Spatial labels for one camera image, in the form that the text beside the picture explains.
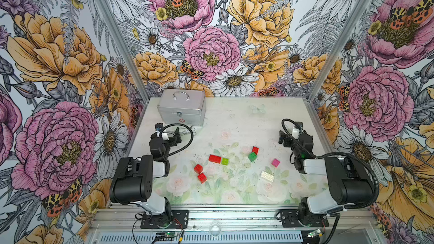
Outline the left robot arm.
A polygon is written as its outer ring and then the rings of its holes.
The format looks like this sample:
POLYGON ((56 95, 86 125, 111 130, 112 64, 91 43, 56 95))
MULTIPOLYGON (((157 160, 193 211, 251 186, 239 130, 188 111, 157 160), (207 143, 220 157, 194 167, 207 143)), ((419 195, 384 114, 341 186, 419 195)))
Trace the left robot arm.
POLYGON ((141 158, 122 158, 112 179, 109 197, 113 203, 132 204, 149 215, 152 225, 167 226, 173 220, 167 198, 153 192, 153 180, 167 177, 170 172, 168 154, 171 147, 182 142, 179 129, 174 133, 161 132, 162 125, 151 136, 151 154, 141 158))

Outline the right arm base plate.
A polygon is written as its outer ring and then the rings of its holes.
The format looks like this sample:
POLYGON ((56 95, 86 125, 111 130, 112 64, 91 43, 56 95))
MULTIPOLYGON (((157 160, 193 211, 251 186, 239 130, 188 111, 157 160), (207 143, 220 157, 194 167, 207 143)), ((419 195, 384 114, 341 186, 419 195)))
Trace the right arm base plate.
POLYGON ((284 228, 296 227, 329 227, 327 218, 317 214, 301 214, 296 209, 279 210, 276 218, 281 221, 284 228))

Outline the red tall lego brick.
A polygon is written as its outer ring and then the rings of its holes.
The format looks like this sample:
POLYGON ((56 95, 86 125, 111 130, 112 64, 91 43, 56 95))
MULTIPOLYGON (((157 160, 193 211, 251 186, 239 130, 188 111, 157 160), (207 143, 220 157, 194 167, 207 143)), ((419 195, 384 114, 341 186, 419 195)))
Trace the red tall lego brick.
POLYGON ((252 152, 255 153, 256 155, 258 154, 258 150, 259 150, 259 148, 257 148, 257 147, 252 148, 252 152))

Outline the red long lego brick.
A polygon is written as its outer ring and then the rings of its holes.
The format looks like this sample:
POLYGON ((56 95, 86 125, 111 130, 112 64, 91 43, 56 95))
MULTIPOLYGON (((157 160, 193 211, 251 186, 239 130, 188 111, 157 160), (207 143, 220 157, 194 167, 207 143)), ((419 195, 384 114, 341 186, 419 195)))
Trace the red long lego brick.
POLYGON ((209 162, 213 162, 213 163, 221 164, 221 162, 222 162, 222 157, 217 156, 217 155, 210 155, 210 156, 209 156, 209 162))

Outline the white long lego brick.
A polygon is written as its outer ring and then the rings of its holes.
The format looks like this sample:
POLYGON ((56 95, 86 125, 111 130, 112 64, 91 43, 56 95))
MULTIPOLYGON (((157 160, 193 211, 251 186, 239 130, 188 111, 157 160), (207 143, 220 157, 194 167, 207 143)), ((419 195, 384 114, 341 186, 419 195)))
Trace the white long lego brick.
POLYGON ((260 176, 261 176, 262 178, 264 178, 265 180, 268 180, 268 181, 270 181, 270 182, 273 182, 274 179, 275 179, 274 175, 269 174, 269 173, 266 172, 266 171, 262 171, 261 174, 260 174, 260 176))

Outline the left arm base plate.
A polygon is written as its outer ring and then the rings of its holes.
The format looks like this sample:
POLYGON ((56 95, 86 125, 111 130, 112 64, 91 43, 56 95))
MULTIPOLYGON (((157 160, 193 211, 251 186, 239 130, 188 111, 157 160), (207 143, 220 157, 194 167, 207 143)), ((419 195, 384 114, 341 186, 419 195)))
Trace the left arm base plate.
POLYGON ((188 210, 172 210, 171 215, 146 216, 141 220, 141 229, 187 229, 189 222, 188 210))

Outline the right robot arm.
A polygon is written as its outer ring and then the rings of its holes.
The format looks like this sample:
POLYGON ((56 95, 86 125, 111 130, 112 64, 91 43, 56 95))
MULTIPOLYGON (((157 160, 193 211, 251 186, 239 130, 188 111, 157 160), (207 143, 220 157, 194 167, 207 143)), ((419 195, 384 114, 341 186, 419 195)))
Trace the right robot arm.
POLYGON ((297 221, 305 227, 326 224, 327 216, 344 210, 363 209, 372 205, 379 195, 379 179, 371 166, 355 155, 329 152, 313 153, 313 137, 300 122, 281 121, 279 143, 290 148, 290 163, 304 175, 327 179, 328 187, 317 195, 303 198, 296 211, 297 221))

